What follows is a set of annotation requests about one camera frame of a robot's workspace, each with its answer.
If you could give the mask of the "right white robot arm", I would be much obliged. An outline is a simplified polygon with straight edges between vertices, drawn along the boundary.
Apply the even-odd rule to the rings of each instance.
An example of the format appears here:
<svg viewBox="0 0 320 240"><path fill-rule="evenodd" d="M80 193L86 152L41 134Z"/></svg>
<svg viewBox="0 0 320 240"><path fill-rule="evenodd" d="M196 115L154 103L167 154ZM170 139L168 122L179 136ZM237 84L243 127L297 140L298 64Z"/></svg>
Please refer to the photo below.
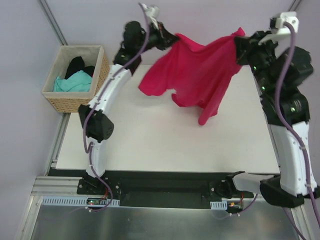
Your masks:
<svg viewBox="0 0 320 240"><path fill-rule="evenodd" d="M311 56L295 47L275 55L277 43L262 42L267 33L237 36L236 62L248 65L260 89L260 103L266 117L280 172L259 175L238 171L226 177L225 192L237 197L242 191L263 196L270 205L295 208L305 199L320 196L314 180L308 147L310 111L299 85L314 71Z"/></svg>

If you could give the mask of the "pink t shirt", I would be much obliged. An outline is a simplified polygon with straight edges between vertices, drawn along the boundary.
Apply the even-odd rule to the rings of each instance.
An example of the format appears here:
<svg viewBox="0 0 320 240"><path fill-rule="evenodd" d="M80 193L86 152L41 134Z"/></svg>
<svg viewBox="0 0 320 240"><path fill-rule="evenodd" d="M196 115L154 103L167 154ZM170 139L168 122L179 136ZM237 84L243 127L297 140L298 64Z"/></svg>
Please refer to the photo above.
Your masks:
<svg viewBox="0 0 320 240"><path fill-rule="evenodd" d="M179 107L200 107L198 123L203 126L218 114L231 79L241 70L236 63L236 32L202 45L177 33L179 40L144 75L138 88L147 96L161 96L174 90L173 102Z"/></svg>

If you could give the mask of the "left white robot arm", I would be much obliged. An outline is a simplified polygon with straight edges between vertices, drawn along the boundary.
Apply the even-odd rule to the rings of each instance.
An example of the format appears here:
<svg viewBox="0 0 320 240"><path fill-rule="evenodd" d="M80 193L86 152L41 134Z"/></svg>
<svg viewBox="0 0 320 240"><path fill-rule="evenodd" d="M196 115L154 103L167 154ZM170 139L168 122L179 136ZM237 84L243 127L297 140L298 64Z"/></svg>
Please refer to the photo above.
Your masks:
<svg viewBox="0 0 320 240"><path fill-rule="evenodd" d="M110 73L93 99L79 106L83 145L88 154L86 173L93 177L88 188L94 194L102 194L106 188L105 181L99 177L106 171L106 145L114 131L114 123L108 115L116 96L141 64L142 53L152 48L164 51L178 40L179 37L167 31L162 22L149 23L146 29L137 21L128 22Z"/></svg>

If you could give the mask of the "wicker laundry basket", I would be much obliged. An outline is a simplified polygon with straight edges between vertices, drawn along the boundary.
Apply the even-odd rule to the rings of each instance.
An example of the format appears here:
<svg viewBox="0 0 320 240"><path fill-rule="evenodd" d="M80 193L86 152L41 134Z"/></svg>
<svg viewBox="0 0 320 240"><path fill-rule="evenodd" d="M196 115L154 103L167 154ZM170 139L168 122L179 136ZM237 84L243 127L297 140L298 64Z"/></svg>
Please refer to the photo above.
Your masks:
<svg viewBox="0 0 320 240"><path fill-rule="evenodd" d="M57 77L64 77L71 60L82 57L85 65L94 66L88 92L54 92ZM108 58L102 45L62 45L42 88L43 96L59 113L76 113L80 105L87 105L97 94L110 71Z"/></svg>

